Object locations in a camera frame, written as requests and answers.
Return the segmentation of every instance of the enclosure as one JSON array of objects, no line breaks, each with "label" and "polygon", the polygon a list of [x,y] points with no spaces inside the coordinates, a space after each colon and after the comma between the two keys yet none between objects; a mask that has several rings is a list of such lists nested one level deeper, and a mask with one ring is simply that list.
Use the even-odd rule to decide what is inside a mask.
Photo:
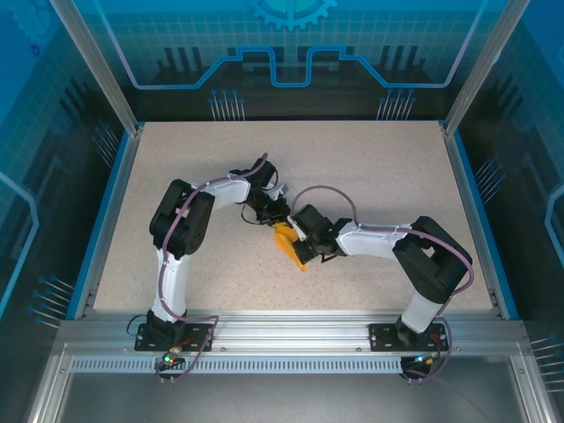
[{"label": "enclosure", "polygon": [[[562,16],[557,0],[0,0],[0,420],[560,421]],[[219,316],[211,350],[161,386],[161,352],[135,349],[152,216],[172,180],[264,152],[290,202],[330,185],[361,222],[431,216],[469,252],[440,378],[399,377],[420,352],[372,351],[369,325],[412,297],[397,262],[302,273],[232,205],[187,284],[188,316]],[[334,193],[300,202],[351,216]]]}]

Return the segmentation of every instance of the wire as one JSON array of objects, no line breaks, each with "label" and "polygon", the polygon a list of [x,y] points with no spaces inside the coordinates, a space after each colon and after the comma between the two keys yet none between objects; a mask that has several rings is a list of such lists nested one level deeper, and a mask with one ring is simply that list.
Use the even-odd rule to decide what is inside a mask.
[{"label": "wire", "polygon": [[[412,373],[414,375],[419,375],[419,376],[425,375],[424,373],[418,372],[417,370],[406,370],[406,371],[409,372],[409,373]],[[437,383],[440,383],[441,385],[443,385],[443,386],[445,386],[445,387],[447,387],[451,390],[454,390],[461,398],[465,399],[466,402],[468,404],[470,404],[474,410],[476,410],[479,414],[481,414],[482,417],[484,417],[484,419],[486,419],[487,421],[491,421],[492,423],[495,422],[494,419],[492,419],[485,412],[483,412],[482,409],[474,401],[472,401],[470,399],[470,397],[468,397],[466,394],[464,394],[464,392],[460,388],[458,388],[454,383],[449,383],[449,382],[443,381],[442,379],[439,379],[438,377],[436,379],[434,379],[434,381],[437,382]]]},{"label": "wire", "polygon": [[354,221],[355,225],[358,226],[361,229],[364,229],[366,231],[372,231],[372,232],[389,232],[389,233],[401,233],[401,234],[417,235],[421,238],[428,239],[428,240],[430,240],[431,242],[433,242],[437,245],[440,245],[441,247],[446,249],[448,252],[452,253],[456,258],[458,258],[458,260],[460,260],[464,264],[464,266],[468,270],[468,280],[466,281],[466,283],[464,285],[462,285],[461,287],[454,290],[452,295],[450,295],[450,298],[439,309],[439,311],[437,312],[437,315],[442,314],[444,309],[449,305],[450,300],[452,300],[452,297],[454,297],[458,293],[461,293],[462,291],[465,291],[466,289],[468,289],[472,285],[472,283],[474,282],[474,269],[472,268],[471,263],[468,261],[468,259],[466,259],[466,257],[464,257],[464,255],[460,251],[455,249],[453,246],[451,246],[447,242],[437,238],[436,236],[432,236],[431,234],[427,234],[425,232],[417,231],[415,229],[411,229],[411,228],[408,228],[408,227],[362,225],[359,222],[358,213],[356,211],[356,206],[354,205],[354,201],[349,196],[347,196],[345,192],[343,192],[342,190],[340,190],[338,188],[331,187],[329,185],[314,185],[312,187],[308,187],[308,188],[303,189],[302,191],[300,191],[298,193],[298,195],[292,201],[292,206],[290,207],[290,217],[293,217],[293,215],[295,213],[295,205],[296,205],[298,199],[302,195],[304,195],[306,192],[311,191],[313,189],[327,189],[329,191],[337,192],[340,196],[344,197],[345,200],[351,205],[352,220]]},{"label": "wire", "polygon": [[259,226],[264,225],[264,223],[261,223],[261,222],[251,222],[250,220],[247,220],[247,218],[245,218],[245,215],[243,214],[243,212],[245,211],[245,207],[246,207],[246,206],[247,206],[247,205],[244,204],[244,205],[243,205],[243,208],[241,209],[241,219],[243,219],[243,221],[244,221],[245,223],[248,223],[248,224],[250,224],[250,225],[259,225]]},{"label": "wire", "polygon": [[[197,352],[196,357],[194,358],[194,360],[192,361],[192,363],[186,368],[186,370],[181,373],[180,375],[178,375],[176,377],[176,379],[181,379],[184,376],[186,376],[187,374],[189,374],[192,369],[194,368],[194,366],[196,365],[197,361],[199,360],[200,356],[202,355],[202,353],[204,352],[205,347],[210,343],[210,341],[212,340],[213,337],[213,332],[215,331],[215,328],[218,325],[218,321],[219,321],[219,316],[218,315],[207,315],[205,317],[199,317],[199,318],[187,318],[184,317],[182,315],[177,315],[168,305],[167,302],[165,301],[165,295],[164,295],[164,290],[163,290],[163,280],[165,277],[165,270],[167,269],[167,265],[168,265],[168,251],[167,251],[167,247],[168,247],[168,242],[170,241],[170,238],[172,237],[174,230],[176,229],[176,227],[178,226],[178,224],[180,223],[180,220],[182,218],[182,216],[184,215],[184,212],[186,210],[188,210],[188,206],[190,205],[190,203],[192,202],[192,200],[196,197],[196,195],[202,191],[203,189],[209,187],[210,185],[213,185],[214,183],[219,183],[219,182],[227,182],[227,181],[238,181],[238,180],[243,180],[245,178],[248,178],[249,176],[252,176],[253,174],[255,174],[256,172],[258,172],[266,163],[266,159],[268,158],[268,154],[265,153],[262,156],[262,161],[259,163],[259,165],[257,167],[255,167],[254,169],[251,169],[249,172],[247,172],[246,174],[240,174],[240,175],[232,175],[230,174],[229,176],[224,176],[221,178],[217,178],[217,179],[213,179],[207,183],[203,183],[202,185],[200,185],[199,187],[197,187],[196,189],[194,189],[190,195],[188,196],[188,198],[186,198],[186,201],[184,202],[184,204],[182,205],[181,209],[178,211],[178,213],[176,214],[176,217],[174,218],[174,221],[172,223],[172,225],[168,228],[168,232],[165,235],[165,239],[162,242],[162,253],[163,253],[163,260],[162,260],[162,265],[160,266],[160,271],[159,271],[159,284],[158,284],[158,292],[159,292],[159,300],[160,300],[160,305],[164,308],[164,310],[171,316],[174,317],[177,320],[180,320],[182,322],[185,323],[200,323],[200,322],[207,322],[209,320],[213,320],[213,325],[210,328],[210,331],[208,332],[208,334],[205,336],[204,342],[202,343],[202,346],[200,347],[199,351]],[[157,367],[155,368],[155,373],[157,376],[160,376],[160,371],[159,371],[159,365],[157,365]]]},{"label": "wire", "polygon": [[132,337],[135,337],[135,336],[136,336],[135,333],[131,333],[131,332],[130,332],[131,324],[132,324],[136,319],[138,319],[139,317],[143,317],[143,316],[145,316],[145,315],[134,315],[133,317],[131,317],[130,322],[127,323],[127,327],[125,328],[125,331],[127,332],[128,335],[131,335]]},{"label": "wire", "polygon": [[263,188],[263,191],[270,191],[271,189],[276,188],[276,186],[278,185],[278,170],[277,170],[277,169],[274,169],[274,172],[275,172],[275,175],[276,175],[276,177],[274,178],[274,185],[272,185],[272,186],[271,186],[270,188],[268,188],[268,189]]}]

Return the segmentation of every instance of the blue edge strip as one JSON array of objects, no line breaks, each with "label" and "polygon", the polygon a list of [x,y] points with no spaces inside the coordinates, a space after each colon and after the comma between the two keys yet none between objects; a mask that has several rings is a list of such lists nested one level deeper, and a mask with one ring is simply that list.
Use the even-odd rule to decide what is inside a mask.
[{"label": "blue edge strip", "polygon": [[98,239],[100,238],[100,231],[102,229],[102,223],[106,217],[106,212],[108,211],[109,199],[114,192],[115,180],[117,179],[117,173],[119,172],[120,166],[122,165],[123,155],[125,153],[125,148],[128,144],[130,134],[127,131],[123,132],[122,142],[115,155],[114,165],[112,167],[112,172],[109,174],[108,185],[106,185],[106,190],[104,191],[104,197],[100,204],[100,209],[98,210],[98,216],[96,216],[96,221],[94,222],[94,228],[92,230],[92,235],[90,235],[90,241],[88,242],[88,247],[86,248],[85,258],[82,261],[82,266],[80,266],[80,272],[78,273],[77,284],[74,287],[72,297],[70,298],[69,308],[67,309],[66,319],[74,320],[75,315],[80,306],[80,297],[85,289],[86,275],[92,264],[94,250],[96,249],[96,244],[98,244]]},{"label": "blue edge strip", "polygon": [[493,269],[497,274],[497,279],[500,281],[501,294],[503,295],[503,301],[505,302],[505,307],[508,311],[508,318],[511,320],[519,320],[519,314],[517,313],[517,307],[515,305],[515,301],[513,300],[513,294],[511,293],[511,288],[509,288],[508,278],[505,274],[505,270],[503,269],[503,264],[501,264],[500,253],[495,245],[494,234],[492,233],[492,228],[487,220],[486,209],[484,208],[482,199],[479,196],[478,185],[474,179],[474,174],[472,173],[472,169],[470,167],[470,161],[468,160],[468,155],[466,154],[466,150],[464,149],[464,144],[458,130],[455,131],[455,142],[458,152],[460,153],[464,173],[466,174],[468,183],[470,184],[472,199],[474,200],[474,204],[478,210],[479,221],[482,229],[484,230],[484,234],[486,235],[487,246],[489,247],[490,256],[493,261]]},{"label": "blue edge strip", "polygon": [[[119,171],[120,165],[122,164],[123,154],[125,152],[125,147],[128,143],[129,133],[125,132],[123,134],[122,142],[120,143],[120,148],[117,152],[117,156],[115,157],[115,164],[112,168],[112,172],[108,179],[108,185],[106,186],[106,191],[104,192],[104,197],[102,198],[102,202],[100,205],[100,209],[98,211],[98,216],[96,217],[96,221],[94,223],[94,228],[92,235],[90,237],[90,241],[88,242],[88,247],[85,253],[85,259],[82,262],[82,266],[80,267],[80,273],[78,274],[77,284],[74,289],[74,294],[70,299],[69,309],[67,310],[66,318],[69,320],[73,320],[74,316],[77,313],[78,306],[80,303],[80,297],[82,295],[82,291],[85,289],[86,283],[86,275],[88,274],[88,269],[92,264],[94,250],[96,248],[96,244],[98,243],[98,239],[100,237],[100,230],[102,228],[102,222],[106,216],[106,211],[108,210],[109,199],[112,196],[112,192],[114,191],[115,180],[117,178],[117,173]],[[458,130],[455,132],[455,142],[456,147],[460,153],[460,158],[462,160],[464,173],[468,178],[468,183],[470,184],[472,198],[474,203],[476,204],[476,209],[478,210],[478,216],[480,224],[484,230],[484,234],[486,235],[486,242],[490,250],[490,255],[493,261],[493,267],[495,272],[497,273],[498,280],[500,282],[501,293],[503,294],[503,300],[505,301],[506,309],[508,311],[508,317],[511,320],[518,320],[519,314],[517,313],[517,308],[515,305],[515,301],[513,300],[513,294],[511,293],[511,289],[509,288],[509,282],[505,271],[503,270],[503,265],[501,264],[500,253],[495,245],[494,235],[492,234],[492,228],[487,220],[486,216],[486,209],[482,203],[482,200],[479,196],[478,186],[476,185],[476,181],[474,180],[473,173],[470,167],[470,161],[468,160],[468,155],[466,154],[466,150],[464,149],[464,144],[462,142],[462,138],[460,137],[460,133]]]}]

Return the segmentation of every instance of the white arm segment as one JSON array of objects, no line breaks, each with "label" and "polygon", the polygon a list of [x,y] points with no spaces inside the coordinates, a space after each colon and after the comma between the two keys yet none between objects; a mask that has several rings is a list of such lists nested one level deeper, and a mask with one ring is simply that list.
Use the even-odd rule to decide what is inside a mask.
[{"label": "white arm segment", "polygon": [[[202,185],[202,183],[192,184],[194,187],[200,185]],[[216,211],[229,204],[243,203],[249,195],[250,183],[247,182],[247,180],[226,181],[210,185],[202,189],[202,191],[212,194],[215,197],[212,210]],[[157,249],[157,257],[159,259],[158,272],[160,272],[160,267],[163,262],[162,249]],[[186,312],[186,284],[188,283],[191,257],[192,256],[183,256],[180,260],[176,260],[172,254],[168,255],[168,265],[162,280],[162,292],[164,294],[165,303],[177,315],[183,315]],[[163,321],[174,323],[177,320],[162,307],[158,286],[151,310]]]},{"label": "white arm segment", "polygon": [[[399,227],[411,228],[411,225],[400,225]],[[350,222],[339,231],[337,244],[348,256],[363,254],[397,260],[392,249],[396,242],[406,235],[394,232],[366,231]],[[402,322],[416,333],[421,333],[433,321],[441,306],[442,304],[436,304],[415,291],[402,314]]]},{"label": "white arm segment", "polygon": [[396,242],[406,234],[397,232],[374,232],[361,229],[354,222],[349,222],[338,233],[337,244],[348,256],[363,254],[396,260],[392,249]]}]

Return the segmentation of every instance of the vent slot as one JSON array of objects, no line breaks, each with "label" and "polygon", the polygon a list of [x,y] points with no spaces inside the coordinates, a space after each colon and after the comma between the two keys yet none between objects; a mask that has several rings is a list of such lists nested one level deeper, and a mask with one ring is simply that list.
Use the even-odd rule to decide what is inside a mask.
[{"label": "vent slot", "polygon": [[[181,373],[187,358],[175,370]],[[72,373],[152,374],[160,358],[86,356],[73,358]],[[399,357],[202,357],[192,370],[199,374],[397,374]]]}]

